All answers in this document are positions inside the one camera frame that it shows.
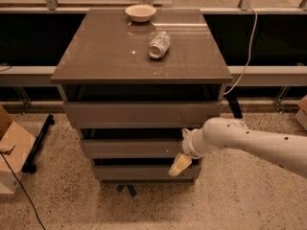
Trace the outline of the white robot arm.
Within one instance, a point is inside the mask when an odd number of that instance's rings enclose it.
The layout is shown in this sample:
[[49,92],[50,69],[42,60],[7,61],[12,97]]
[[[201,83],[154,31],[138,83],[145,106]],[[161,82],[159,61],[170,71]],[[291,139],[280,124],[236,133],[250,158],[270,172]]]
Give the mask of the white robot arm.
[[211,118],[202,128],[182,130],[182,149],[169,170],[185,171],[193,159],[225,149],[243,150],[282,169],[307,177],[307,137],[249,129],[241,120]]

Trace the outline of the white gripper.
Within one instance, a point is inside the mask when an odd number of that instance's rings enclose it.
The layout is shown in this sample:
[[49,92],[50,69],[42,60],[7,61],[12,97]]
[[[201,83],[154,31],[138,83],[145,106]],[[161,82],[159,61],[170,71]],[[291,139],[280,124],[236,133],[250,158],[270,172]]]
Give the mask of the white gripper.
[[182,150],[185,154],[179,153],[176,156],[174,163],[169,170],[170,176],[180,175],[192,164],[192,158],[200,159],[208,153],[208,145],[204,140],[201,129],[195,128],[189,130],[187,128],[182,128],[181,133],[183,136]]

